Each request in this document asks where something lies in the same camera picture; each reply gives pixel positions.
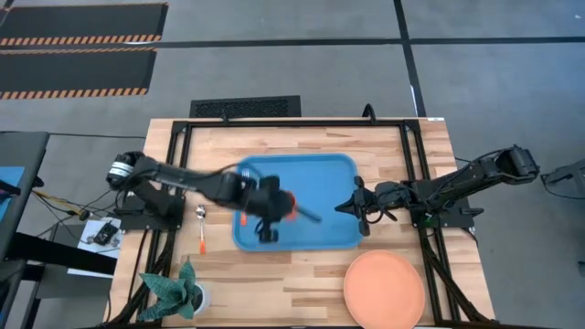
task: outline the gray floor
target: gray floor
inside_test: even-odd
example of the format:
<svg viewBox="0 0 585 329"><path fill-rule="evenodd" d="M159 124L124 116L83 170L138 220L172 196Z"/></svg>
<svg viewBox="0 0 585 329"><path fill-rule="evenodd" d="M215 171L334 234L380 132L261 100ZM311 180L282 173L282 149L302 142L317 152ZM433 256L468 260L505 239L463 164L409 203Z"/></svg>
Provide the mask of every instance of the gray floor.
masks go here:
<svg viewBox="0 0 585 329"><path fill-rule="evenodd" d="M390 0L170 3L164 41L399 35ZM585 35L580 0L403 3L411 37ZM458 156L518 143L543 172L585 157L585 45L416 46L413 52L427 113L446 118ZM355 115L366 102L378 116L414 115L399 46L164 49L146 96L2 101L0 130L144 134L151 118L186 117L191 100L293 94L301 95L305 116ZM103 177L112 158L141 147L139 140L54 136L41 168L46 190L90 201L107 188ZM571 184L558 191L575 192ZM498 319L581 328L585 278L577 261L585 260L585 204L548 195L539 183L498 186L471 202L485 208L477 236ZM19 230L38 233L53 221L33 200ZM29 289L23 284L8 328L19 325ZM104 306L105 292L44 301L35 327L95 325Z"/></svg>

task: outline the wooden table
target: wooden table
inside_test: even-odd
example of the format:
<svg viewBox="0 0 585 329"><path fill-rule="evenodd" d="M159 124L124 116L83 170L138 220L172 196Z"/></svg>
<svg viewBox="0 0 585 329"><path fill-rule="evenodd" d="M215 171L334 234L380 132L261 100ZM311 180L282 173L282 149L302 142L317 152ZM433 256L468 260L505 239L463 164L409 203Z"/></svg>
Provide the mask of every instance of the wooden table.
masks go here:
<svg viewBox="0 0 585 329"><path fill-rule="evenodd" d="M147 155L162 162L166 159L172 123L171 119L151 121L144 145ZM455 170L445 121L420 119L420 127L431 175ZM414 139L409 140L410 149L415 151ZM215 170L253 154L342 153L354 159L370 189L382 181L408 179L399 129L395 127L196 128L190 147L187 167L197 170ZM175 162L181 151L178 148ZM174 315L166 317L163 326L356 325L344 302L344 275L357 256L373 249L391 250L407 258L427 289L419 237L406 210L394 211L398 223L383 218L372 225L371 236L356 249L255 253L239 250L232 241L229 210L194 193L187 193L186 200L187 211L176 235L170 277L177 277L179 267L189 257L198 281L211 290L212 303L192 321ZM205 255L198 254L197 204L207 207ZM443 234L453 278L481 313L493 317L475 242L461 229L447 228ZM128 298L142 235L132 232L124 236L112 282L112 316L120 312ZM144 271L149 239L144 244L139 272ZM137 277L134 288L141 282ZM437 282L443 318L449 318L446 294L438 277ZM420 324L432 324L428 293Z"/></svg>

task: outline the potted plant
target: potted plant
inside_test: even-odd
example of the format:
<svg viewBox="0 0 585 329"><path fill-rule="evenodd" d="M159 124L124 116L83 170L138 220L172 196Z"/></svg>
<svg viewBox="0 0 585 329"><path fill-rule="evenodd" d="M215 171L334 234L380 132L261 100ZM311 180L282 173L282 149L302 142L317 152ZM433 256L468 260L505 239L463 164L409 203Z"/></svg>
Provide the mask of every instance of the potted plant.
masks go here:
<svg viewBox="0 0 585 329"><path fill-rule="evenodd" d="M211 303L203 286L195 283L195 271L189 259L181 267L177 281L150 273L141 273L140 277L159 301L138 314L138 320L155 320L173 314L193 319Z"/></svg>

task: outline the floor mat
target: floor mat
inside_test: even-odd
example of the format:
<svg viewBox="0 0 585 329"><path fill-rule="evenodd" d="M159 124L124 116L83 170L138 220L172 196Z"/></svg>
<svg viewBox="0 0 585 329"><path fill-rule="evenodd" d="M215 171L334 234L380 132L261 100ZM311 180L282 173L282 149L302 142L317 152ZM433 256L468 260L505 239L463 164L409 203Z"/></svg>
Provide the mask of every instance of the floor mat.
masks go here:
<svg viewBox="0 0 585 329"><path fill-rule="evenodd" d="M0 51L0 99L144 95L154 48Z"/></svg>
<svg viewBox="0 0 585 329"><path fill-rule="evenodd" d="M158 41L167 3L22 6L7 10L0 46Z"/></svg>
<svg viewBox="0 0 585 329"><path fill-rule="evenodd" d="M190 118L300 117L301 96L191 101Z"/></svg>

